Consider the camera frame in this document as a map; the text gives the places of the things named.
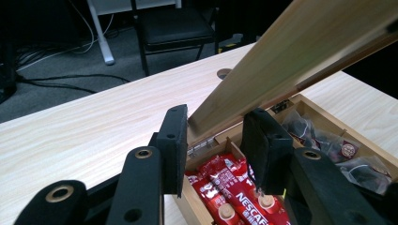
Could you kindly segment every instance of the wooden box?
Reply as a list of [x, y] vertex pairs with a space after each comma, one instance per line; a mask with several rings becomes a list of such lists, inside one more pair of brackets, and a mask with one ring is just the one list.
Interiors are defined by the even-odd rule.
[[[291, 97], [286, 102], [286, 105], [287, 108], [278, 113], [274, 113], [270, 109], [267, 111], [280, 123], [292, 110], [296, 110], [301, 115], [308, 114], [316, 128], [321, 128], [325, 131], [346, 137], [348, 140], [360, 143], [360, 149], [355, 155], [355, 158], [378, 156], [389, 169], [391, 181], [398, 181], [398, 159], [396, 157], [393, 157], [386, 151], [380, 149], [361, 136], [358, 132], [337, 120], [300, 94]], [[240, 122], [226, 131], [191, 148], [187, 159], [186, 169], [193, 171], [198, 165], [205, 162], [211, 156], [220, 153], [232, 152], [237, 158], [243, 157], [238, 150], [241, 139], [241, 130], [242, 123]], [[296, 147], [299, 146], [299, 142], [295, 142], [294, 145]], [[189, 222], [189, 224], [212, 224], [213, 219], [211, 215], [203, 205], [199, 196], [196, 194], [187, 177], [184, 179], [182, 198], [175, 198], [175, 200], [184, 218]]]

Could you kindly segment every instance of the gray carpet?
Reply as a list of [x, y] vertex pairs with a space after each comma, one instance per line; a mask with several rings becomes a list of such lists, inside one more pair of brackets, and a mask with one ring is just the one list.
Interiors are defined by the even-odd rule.
[[[100, 46], [98, 42], [95, 42], [86, 53], [76, 53], [82, 50], [60, 53], [19, 70], [18, 73], [26, 79], [89, 74], [115, 75], [129, 81], [144, 78], [145, 74], [141, 67], [137, 37], [133, 28], [126, 28], [120, 31], [117, 37], [109, 38], [108, 43], [115, 58], [115, 64], [112, 66], [105, 65]], [[149, 71], [151, 74], [156, 74], [191, 63], [194, 61], [196, 54], [197, 50], [186, 50], [149, 55], [147, 57]], [[213, 54], [214, 45], [208, 44], [205, 46], [201, 58], [209, 57]], [[83, 77], [49, 81], [47, 83], [69, 84], [96, 92], [123, 84], [119, 79], [108, 77]], [[88, 95], [91, 94], [81, 90], [40, 87], [18, 82], [17, 92], [0, 104], [0, 123]]]

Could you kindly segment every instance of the wooden plank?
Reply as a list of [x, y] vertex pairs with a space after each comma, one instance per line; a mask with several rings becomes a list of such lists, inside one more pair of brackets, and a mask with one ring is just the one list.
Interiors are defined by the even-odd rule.
[[190, 117], [189, 144], [393, 42], [386, 28], [397, 19], [398, 1], [293, 1]]

